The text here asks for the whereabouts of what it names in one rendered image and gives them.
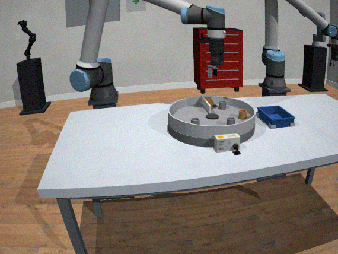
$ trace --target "circular tray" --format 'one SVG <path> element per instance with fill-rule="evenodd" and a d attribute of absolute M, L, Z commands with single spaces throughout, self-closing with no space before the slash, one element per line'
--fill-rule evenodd
<path fill-rule="evenodd" d="M 241 143 L 249 140 L 254 135 L 255 118 L 254 109 L 247 103 L 222 96 L 208 96 L 216 105 L 211 113 L 216 113 L 219 118 L 208 119 L 208 111 L 202 106 L 201 96 L 179 100 L 171 105 L 168 112 L 169 134 L 186 144 L 199 147 L 213 147 L 215 135 L 237 133 Z M 226 102 L 225 109 L 219 109 L 220 101 Z M 246 119 L 239 119 L 239 110 L 247 111 Z M 235 123 L 227 125 L 227 118 L 233 117 Z M 199 124 L 192 123 L 193 118 L 199 119 Z"/>

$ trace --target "blue plastic tray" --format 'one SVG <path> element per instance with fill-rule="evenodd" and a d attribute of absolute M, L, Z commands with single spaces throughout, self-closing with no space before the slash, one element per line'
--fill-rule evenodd
<path fill-rule="evenodd" d="M 257 116 L 271 129 L 294 126 L 295 118 L 280 106 L 257 107 Z"/>

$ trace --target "table top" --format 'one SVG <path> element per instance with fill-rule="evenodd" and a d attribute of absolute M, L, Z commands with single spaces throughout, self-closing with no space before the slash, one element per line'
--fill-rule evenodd
<path fill-rule="evenodd" d="M 237 98 L 280 105 L 295 126 L 256 130 L 241 155 L 177 141 L 171 103 L 71 112 L 41 178 L 40 198 L 142 195 L 243 182 L 338 162 L 338 101 L 326 94 Z"/>

